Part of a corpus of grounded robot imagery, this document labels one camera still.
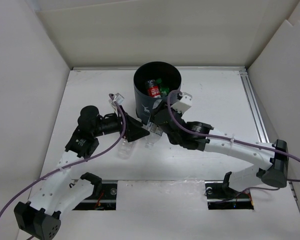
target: black bucket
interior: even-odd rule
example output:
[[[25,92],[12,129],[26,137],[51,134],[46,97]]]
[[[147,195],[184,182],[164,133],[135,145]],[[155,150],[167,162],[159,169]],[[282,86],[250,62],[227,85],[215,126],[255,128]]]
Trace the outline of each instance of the black bucket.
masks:
[[[136,115],[143,124],[147,124],[153,105],[157,100],[167,101],[167,97],[151,97],[147,94],[145,82],[151,79],[162,79],[169,90],[177,90],[181,87],[181,75],[178,69],[169,63],[153,61],[138,68],[133,77]],[[171,103],[177,101],[177,96],[171,96]]]

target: black joint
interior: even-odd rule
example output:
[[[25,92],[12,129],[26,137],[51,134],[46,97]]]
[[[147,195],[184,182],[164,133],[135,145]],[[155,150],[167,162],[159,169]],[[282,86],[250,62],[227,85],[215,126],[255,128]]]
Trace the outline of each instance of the black joint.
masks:
[[[143,123],[129,116],[123,109],[126,128],[124,132],[124,138],[130,143],[138,139],[141,139],[150,134],[149,131],[143,128]]]
[[[97,127],[98,117],[99,110],[96,106],[85,106],[81,109],[77,120],[78,128],[86,134],[92,133]]]
[[[210,124],[199,121],[188,121],[184,125],[186,129],[199,134],[209,134],[210,130],[213,128]],[[204,151],[206,144],[209,142],[210,140],[204,136],[196,136],[182,131],[181,142],[179,145],[189,150]]]
[[[99,146],[97,138],[82,137],[77,131],[75,131],[70,138],[70,141],[65,146],[65,151],[72,151],[77,154],[78,158],[90,158]]]
[[[96,176],[96,175],[94,175],[94,174],[92,174],[92,173],[90,173],[90,172],[86,172],[85,174],[83,174],[83,175],[80,177],[80,179],[82,179],[82,180],[87,180],[87,181],[89,181],[92,185],[95,185],[95,186],[97,186],[97,185],[99,185],[99,184],[102,183],[101,177],[98,177],[98,176]]]
[[[287,153],[288,144],[283,140],[277,140],[272,145],[276,150]],[[266,171],[260,170],[257,173],[257,177],[261,178],[264,184],[272,186],[274,188],[285,188],[288,180],[288,164],[289,158],[279,152],[274,154],[274,158],[270,158],[272,166]]]
[[[18,227],[37,239],[51,240],[60,229],[60,213],[54,213],[52,216],[45,214],[43,208],[37,210],[28,202],[18,202],[13,211]]]
[[[232,174],[232,171],[229,171],[224,175],[223,184],[227,184],[227,186],[229,185],[229,180],[230,180],[231,174]]]
[[[183,97],[182,94],[179,92],[179,93],[177,94],[177,96],[176,96],[176,99],[181,100],[182,97]]]
[[[92,185],[94,185],[93,192],[91,196],[97,197],[100,195],[100,191],[102,188],[102,179],[90,172],[86,172],[80,177],[82,180],[89,181]]]

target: robotic arm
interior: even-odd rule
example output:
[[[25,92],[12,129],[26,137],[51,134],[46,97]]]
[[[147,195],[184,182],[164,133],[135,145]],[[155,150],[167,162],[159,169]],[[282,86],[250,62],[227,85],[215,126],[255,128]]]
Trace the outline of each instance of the robotic arm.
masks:
[[[199,121],[185,122],[182,116],[191,107],[192,96],[183,92],[177,96],[178,101],[171,106],[161,101],[152,110],[149,121],[160,127],[166,134],[171,144],[180,145],[188,150],[199,150],[220,153],[247,161],[251,167],[239,172],[225,174],[222,189],[237,193],[248,187],[261,183],[276,188],[287,185],[288,158],[281,154],[261,150],[249,146],[234,144],[228,140],[211,137],[196,136],[179,128],[172,120],[168,108],[171,108],[176,121],[182,127],[192,132],[225,136],[211,125]],[[126,112],[120,106],[126,121],[124,138],[128,142],[136,141],[148,136],[150,133],[143,129],[143,124]],[[82,200],[89,196],[98,196],[101,191],[102,179],[92,173],[83,174],[76,185],[69,187],[71,175],[80,171],[80,167],[63,169],[78,158],[91,157],[99,145],[97,137],[116,132],[122,132],[123,126],[119,114],[110,113],[105,116],[99,114],[95,106],[86,106],[80,112],[78,126],[72,134],[70,141],[65,146],[57,168],[60,171],[48,177],[40,190],[31,197],[27,203],[19,202],[14,208],[14,214],[21,230],[41,240],[51,240],[60,229],[61,219]],[[267,146],[287,152],[287,143],[277,140],[274,144],[257,142],[260,146]]]
[[[183,92],[177,98],[179,101],[170,107],[172,115],[182,127],[200,134],[227,135],[203,122],[185,122],[182,119],[182,115],[191,107],[192,96]],[[228,140],[196,136],[185,132],[172,120],[168,107],[166,102],[161,101],[152,110],[150,122],[159,126],[167,134],[171,144],[180,145],[189,150],[220,153],[253,164],[241,171],[226,173],[223,180],[224,186],[238,192],[262,183],[275,188],[285,188],[287,186],[289,163],[287,156],[251,146],[236,144]],[[255,142],[255,144],[288,152],[287,143],[279,139],[274,144],[262,142]]]

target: transparent plastic part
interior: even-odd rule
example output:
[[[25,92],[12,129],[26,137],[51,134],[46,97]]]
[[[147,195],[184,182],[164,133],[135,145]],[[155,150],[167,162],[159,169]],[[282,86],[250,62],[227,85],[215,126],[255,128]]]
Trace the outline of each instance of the transparent plastic part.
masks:
[[[128,159],[130,158],[134,146],[135,146],[135,141],[128,142],[126,139],[122,139],[121,142],[119,143],[119,150],[118,150],[118,156],[121,159]]]
[[[117,110],[117,106],[116,106],[115,102],[117,102],[119,105],[121,105],[124,100],[125,100],[125,98],[120,93],[114,94],[113,100],[109,99],[109,103],[110,103],[111,107],[113,107],[116,114],[118,114],[118,110]]]
[[[146,129],[150,132],[150,135],[145,137],[145,147],[147,149],[152,149],[154,144],[160,140],[163,131],[160,127],[152,122],[148,122]]]

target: white plastic part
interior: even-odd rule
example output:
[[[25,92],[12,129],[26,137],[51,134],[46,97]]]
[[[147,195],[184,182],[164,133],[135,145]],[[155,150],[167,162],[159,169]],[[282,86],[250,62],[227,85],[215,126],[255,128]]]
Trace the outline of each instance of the white plastic part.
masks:
[[[78,160],[77,153],[72,151],[64,152],[56,168],[60,168],[61,166],[71,164]],[[31,202],[30,206],[36,210],[43,208],[45,209],[45,214],[52,215],[59,199],[64,194],[69,183],[71,183],[73,168],[77,168],[77,166],[64,169],[48,177],[40,190],[29,199]]]
[[[262,181],[257,177],[259,167],[252,165],[241,171],[232,172],[229,178],[229,188],[238,192],[246,188],[262,184]]]
[[[228,134],[226,135],[225,133],[220,133],[217,130],[211,130],[209,134],[220,135],[225,137],[228,136]],[[273,158],[275,156],[275,153],[272,151],[232,143],[228,140],[221,140],[209,137],[208,139],[210,139],[210,142],[205,145],[204,151],[206,152],[219,153],[237,159],[241,159],[243,161],[256,165],[258,168],[261,168],[263,170],[268,170],[272,166],[270,158]],[[258,144],[260,146],[275,149],[274,147],[272,147],[271,143],[252,142],[252,144]]]
[[[171,108],[180,114],[184,114],[192,106],[192,95],[186,92],[181,94],[182,98],[174,103]]]
[[[67,187],[66,193],[60,198],[55,212],[60,211],[60,219],[73,210],[82,200],[91,196],[94,186],[88,180],[79,179],[78,182],[70,188]]]
[[[268,170],[272,166],[270,159],[274,158],[274,152],[235,143],[234,134],[221,133],[217,129],[211,130],[209,134],[225,137],[230,136],[232,141],[208,137],[210,142],[205,145],[204,151],[228,155],[253,164],[241,171],[231,173],[229,178],[229,187],[231,189],[241,192],[246,188],[262,184],[261,179],[257,177],[257,173],[259,169]],[[275,149],[271,143],[251,143]]]
[[[124,100],[125,100],[125,98],[120,93],[114,94],[113,100],[109,99],[109,103],[116,114],[118,114],[118,110],[117,110],[117,105],[115,104],[115,102],[117,102],[119,105],[121,105]]]
[[[162,99],[158,99],[154,102],[153,106],[152,106],[152,109],[155,109],[159,106],[159,104],[161,103]]]

